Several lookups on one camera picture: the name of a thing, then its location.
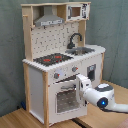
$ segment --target sink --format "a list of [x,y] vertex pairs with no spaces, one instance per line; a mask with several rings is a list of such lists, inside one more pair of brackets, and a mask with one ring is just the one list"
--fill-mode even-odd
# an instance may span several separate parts
[[94,52],[94,51],[95,50],[91,49],[91,48],[77,47],[77,48],[73,48],[73,49],[68,49],[65,51],[65,53],[78,56],[78,55],[83,55],[83,54],[87,54],[87,53]]

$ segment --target wooden play kitchen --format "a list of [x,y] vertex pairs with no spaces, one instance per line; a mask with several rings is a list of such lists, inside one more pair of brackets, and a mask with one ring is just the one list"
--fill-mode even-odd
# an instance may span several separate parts
[[93,88],[102,79],[105,49],[85,45],[90,2],[23,4],[26,108],[46,128],[87,115],[76,101],[76,75]]

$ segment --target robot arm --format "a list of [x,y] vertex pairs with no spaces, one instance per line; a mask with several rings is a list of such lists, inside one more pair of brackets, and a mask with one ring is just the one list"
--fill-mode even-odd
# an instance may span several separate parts
[[83,105],[88,101],[104,112],[128,114],[128,105],[115,103],[114,89],[112,86],[100,84],[93,89],[90,79],[81,74],[76,76],[76,99],[78,103]]

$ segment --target stovetop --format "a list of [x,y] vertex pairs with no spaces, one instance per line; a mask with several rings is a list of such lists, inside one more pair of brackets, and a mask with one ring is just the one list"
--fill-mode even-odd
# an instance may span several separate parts
[[61,63],[69,59],[73,59],[73,57],[70,57],[61,53],[54,53],[54,54],[50,54],[40,58],[36,58],[33,61],[48,67],[50,65]]

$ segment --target knob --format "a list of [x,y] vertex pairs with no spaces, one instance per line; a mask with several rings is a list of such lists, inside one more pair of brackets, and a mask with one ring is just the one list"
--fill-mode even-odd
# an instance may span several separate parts
[[59,78],[59,75],[60,75],[60,74],[55,73],[55,74],[54,74],[54,78],[55,78],[55,79],[58,79],[58,78]]
[[78,68],[77,67],[73,67],[72,71],[75,72]]

